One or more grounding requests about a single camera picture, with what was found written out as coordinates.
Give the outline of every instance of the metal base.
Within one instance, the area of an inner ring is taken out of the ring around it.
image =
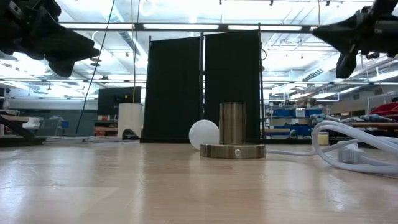
[[[219,159],[258,159],[266,156],[266,146],[260,145],[201,145],[200,155]]]

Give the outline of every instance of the white ball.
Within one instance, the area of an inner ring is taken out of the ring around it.
[[[196,150],[201,144],[218,144],[218,127],[208,120],[197,121],[189,130],[189,141]]]

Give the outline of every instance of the white power cord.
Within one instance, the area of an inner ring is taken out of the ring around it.
[[[318,143],[318,135],[321,131],[332,130],[343,133],[354,138],[353,140],[339,142],[335,145],[321,148]],[[376,137],[360,131],[351,126],[335,121],[323,121],[317,124],[312,131],[313,150],[309,152],[287,152],[278,150],[267,150],[267,153],[293,155],[293,156],[314,156],[318,154],[327,163],[345,170],[365,172],[373,174],[398,174],[398,164],[391,164],[371,159],[366,153],[358,149],[358,142],[365,142],[380,150],[398,154],[398,138]],[[338,161],[328,157],[325,153],[338,149]]]

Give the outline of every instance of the ceiling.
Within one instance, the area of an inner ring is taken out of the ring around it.
[[[361,1],[222,1],[219,5],[217,0],[116,0],[114,13],[117,21],[114,22],[148,22],[148,23],[198,23],[198,24],[291,24],[291,25],[314,25],[330,24],[352,16],[354,12],[363,6],[372,4],[373,0]],[[112,0],[58,0],[62,8],[60,22],[107,22],[111,10]],[[93,39],[96,47],[100,48],[104,33],[103,31],[78,31],[81,35]],[[146,86],[146,66],[149,39],[163,40],[184,37],[200,36],[200,32],[178,32],[178,31],[140,31],[128,32],[130,39],[137,37],[137,62],[136,75],[138,83],[136,86]],[[264,81],[309,81],[309,82],[336,82],[334,69],[338,59],[338,52],[330,45],[317,39],[311,34],[288,34],[288,33],[262,33],[262,47],[267,52],[267,58],[262,62],[264,66]],[[121,34],[116,31],[107,33],[104,50],[101,54],[101,66],[98,67],[95,80],[107,77],[110,80],[132,80],[133,49]],[[0,58],[0,78],[26,78],[26,79],[62,79],[52,73],[46,62],[36,62],[23,57],[18,62]],[[368,82],[370,78],[377,78],[380,71],[392,73],[395,70],[395,61],[381,57],[378,61],[366,60],[358,57],[356,75],[350,78],[355,82]],[[92,62],[84,60],[77,62],[73,75],[70,79],[90,79],[93,75]],[[377,63],[378,69],[372,66]],[[11,72],[12,68],[24,68]],[[72,82],[67,80],[63,83],[42,83],[39,82],[0,82],[1,86],[19,88],[16,97],[38,96],[43,92],[54,97],[83,97],[88,89],[88,84],[83,82]],[[133,86],[129,82],[94,83],[90,88],[89,97],[96,97],[97,89]],[[344,90],[356,85],[344,87],[339,85],[339,90]],[[268,89],[277,97],[281,92],[290,95],[298,93],[311,93],[316,95],[319,92],[333,88],[334,85],[302,84],[298,85],[276,85],[266,83],[264,88]]]

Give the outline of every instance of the red object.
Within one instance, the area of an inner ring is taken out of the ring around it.
[[[376,109],[371,111],[370,114],[378,114],[380,116],[398,116],[398,103],[386,103],[378,106]]]

